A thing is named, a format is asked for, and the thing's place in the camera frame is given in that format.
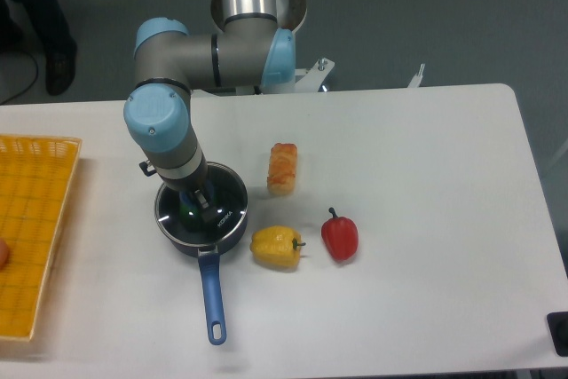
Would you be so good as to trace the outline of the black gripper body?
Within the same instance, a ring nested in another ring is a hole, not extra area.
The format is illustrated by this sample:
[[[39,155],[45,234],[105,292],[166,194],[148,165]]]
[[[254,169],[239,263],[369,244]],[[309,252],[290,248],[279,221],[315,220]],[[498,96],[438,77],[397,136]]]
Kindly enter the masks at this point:
[[[206,189],[208,164],[205,159],[201,159],[197,166],[188,162],[182,167],[170,170],[154,167],[155,174],[161,177],[163,183],[178,193],[192,193],[198,189]]]

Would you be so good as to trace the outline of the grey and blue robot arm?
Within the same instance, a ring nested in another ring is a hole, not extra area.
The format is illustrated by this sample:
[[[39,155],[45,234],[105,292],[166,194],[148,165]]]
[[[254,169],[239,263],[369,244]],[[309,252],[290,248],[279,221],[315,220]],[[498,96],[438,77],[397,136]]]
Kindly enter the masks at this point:
[[[185,194],[205,224],[222,217],[190,113],[193,90],[267,87],[295,78],[293,33],[280,28],[276,0],[222,0],[224,30],[193,36],[177,20],[138,29],[135,90],[123,109],[128,131],[164,184]]]

